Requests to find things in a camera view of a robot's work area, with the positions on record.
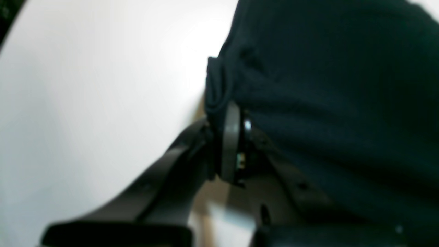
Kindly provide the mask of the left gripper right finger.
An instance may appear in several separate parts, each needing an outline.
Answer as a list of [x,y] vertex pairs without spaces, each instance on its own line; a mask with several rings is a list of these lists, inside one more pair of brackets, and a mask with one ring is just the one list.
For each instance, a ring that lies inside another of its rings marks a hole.
[[362,247],[349,214],[289,163],[231,101],[222,134],[220,176],[243,186],[257,229],[252,247]]

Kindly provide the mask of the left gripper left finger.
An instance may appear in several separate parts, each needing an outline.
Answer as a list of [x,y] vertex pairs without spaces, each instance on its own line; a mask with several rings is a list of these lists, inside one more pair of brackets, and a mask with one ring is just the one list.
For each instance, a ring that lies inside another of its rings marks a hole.
[[210,125],[188,126],[157,161],[104,206],[50,224],[42,247],[191,247],[193,199],[213,175],[207,163]]

